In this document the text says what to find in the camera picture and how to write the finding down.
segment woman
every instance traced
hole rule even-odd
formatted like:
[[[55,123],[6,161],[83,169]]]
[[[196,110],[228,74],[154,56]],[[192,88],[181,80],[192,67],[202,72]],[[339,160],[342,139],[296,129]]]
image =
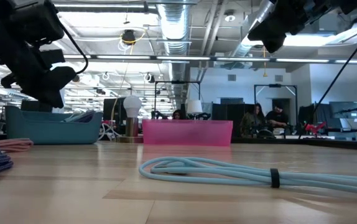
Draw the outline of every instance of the woman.
[[[180,110],[175,110],[173,112],[172,119],[184,119],[184,118],[182,117]]]
[[[255,125],[264,124],[266,119],[264,118],[261,105],[256,103],[254,105],[254,111],[252,113],[245,113],[241,122],[241,135],[244,138],[251,137],[251,128]]]

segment pink plastic bin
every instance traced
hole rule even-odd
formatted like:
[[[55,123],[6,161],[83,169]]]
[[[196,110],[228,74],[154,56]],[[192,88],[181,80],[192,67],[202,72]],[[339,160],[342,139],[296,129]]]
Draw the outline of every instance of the pink plastic bin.
[[[230,146],[233,122],[148,119],[142,130],[144,144]]]

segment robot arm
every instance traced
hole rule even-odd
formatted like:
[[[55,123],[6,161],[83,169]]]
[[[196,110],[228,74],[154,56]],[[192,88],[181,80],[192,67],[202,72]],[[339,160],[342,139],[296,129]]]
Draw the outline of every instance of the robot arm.
[[[4,88],[17,83],[21,93],[53,107],[62,108],[59,90],[77,74],[71,67],[50,70],[52,63],[64,62],[61,50],[41,52],[40,46],[64,36],[57,10],[49,0],[25,1],[15,5],[0,0],[0,64],[11,74],[1,80]]]
[[[270,53],[279,50],[286,33],[298,34],[307,24],[317,21],[330,11],[340,8],[348,14],[357,8],[357,0],[270,0],[273,11],[248,35],[261,40]]]

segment light blue cable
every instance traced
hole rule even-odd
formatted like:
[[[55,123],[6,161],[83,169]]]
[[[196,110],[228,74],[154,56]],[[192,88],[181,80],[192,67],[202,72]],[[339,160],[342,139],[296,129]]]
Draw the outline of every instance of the light blue cable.
[[[144,169],[152,164],[150,171]],[[228,185],[271,185],[269,170],[230,164],[197,157],[160,157],[151,159],[139,167],[141,175],[156,180],[200,184],[228,184]],[[169,174],[207,173],[218,174],[236,179],[185,177]],[[280,185],[309,186],[326,189],[342,190],[357,193],[357,177],[333,174],[306,174],[298,172],[279,172]]]

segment exposed ceiling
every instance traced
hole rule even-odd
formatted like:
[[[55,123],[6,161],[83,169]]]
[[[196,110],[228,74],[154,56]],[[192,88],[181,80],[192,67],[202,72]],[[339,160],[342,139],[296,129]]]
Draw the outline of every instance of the exposed ceiling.
[[[142,13],[139,9],[130,8],[133,4],[142,4],[142,1],[98,1],[107,6],[114,7],[89,7],[94,1],[54,1],[60,9],[58,16],[69,33],[76,40],[78,45],[87,55],[165,55],[165,42],[161,28],[161,18],[155,12],[153,4],[149,13]],[[227,53],[233,51],[243,40],[241,33],[244,20],[247,15],[257,12],[260,0],[227,1],[225,11],[233,10],[235,20],[227,22],[225,16],[221,16],[220,27],[214,38],[211,54]],[[216,26],[219,19],[221,5],[216,8],[216,14],[211,15],[213,0],[202,0],[196,5],[190,6],[189,34],[188,40],[189,55],[201,55],[203,38],[205,36],[206,25],[209,20],[214,19]],[[332,13],[331,18],[335,18],[333,23],[337,30],[349,26],[351,17]],[[121,43],[121,34],[124,30],[134,30],[134,34],[139,39],[133,47],[124,46]],[[261,47],[254,46],[250,53],[253,57],[284,57],[284,58],[346,58],[354,50],[357,43],[357,35],[346,39],[344,42],[336,43],[337,46],[323,47],[296,47],[285,46],[274,54],[264,53]],[[78,55],[77,50],[69,41],[67,36],[50,45],[43,46],[42,50],[62,49],[64,54]],[[83,62],[66,62],[66,65],[80,70]],[[263,63],[254,62],[252,69],[263,67]],[[291,71],[294,66],[290,63],[268,63],[269,68],[286,68]],[[0,79],[9,73],[9,69],[0,66]],[[143,115],[149,115],[152,110],[154,96],[154,84],[146,81],[148,74],[153,75],[156,80],[171,81],[175,79],[168,62],[165,63],[111,63],[111,62],[90,62],[85,73],[81,75],[78,83],[69,83],[65,90],[65,101],[67,111],[87,110],[96,108],[102,110],[104,98],[117,96],[127,96],[136,94],[144,97]],[[95,87],[103,89],[106,94],[96,93]],[[176,103],[180,101],[180,96],[185,98],[186,87],[176,87],[170,84],[159,85],[158,106],[163,108],[161,112],[171,113]],[[12,103],[19,105],[20,100],[27,98],[19,94],[18,87],[12,90],[0,88],[0,106]]]

